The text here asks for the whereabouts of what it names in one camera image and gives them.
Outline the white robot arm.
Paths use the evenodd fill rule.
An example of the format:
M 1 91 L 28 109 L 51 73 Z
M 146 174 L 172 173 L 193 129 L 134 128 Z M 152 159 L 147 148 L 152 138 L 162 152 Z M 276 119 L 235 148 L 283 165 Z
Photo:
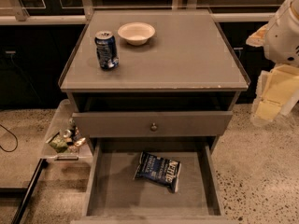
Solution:
M 265 58 L 275 63 L 259 75 L 251 108 L 250 121 L 264 126 L 288 115 L 299 100 L 299 0 L 285 0 L 246 44 L 263 47 Z

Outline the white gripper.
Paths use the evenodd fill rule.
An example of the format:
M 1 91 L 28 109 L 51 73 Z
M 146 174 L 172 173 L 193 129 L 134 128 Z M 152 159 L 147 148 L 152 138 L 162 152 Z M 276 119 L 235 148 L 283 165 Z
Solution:
M 263 46 L 268 60 L 285 63 L 259 75 L 250 121 L 261 127 L 278 115 L 287 116 L 299 102 L 299 68 L 295 67 L 299 65 L 299 20 L 291 13 L 275 16 L 251 34 L 246 44 Z

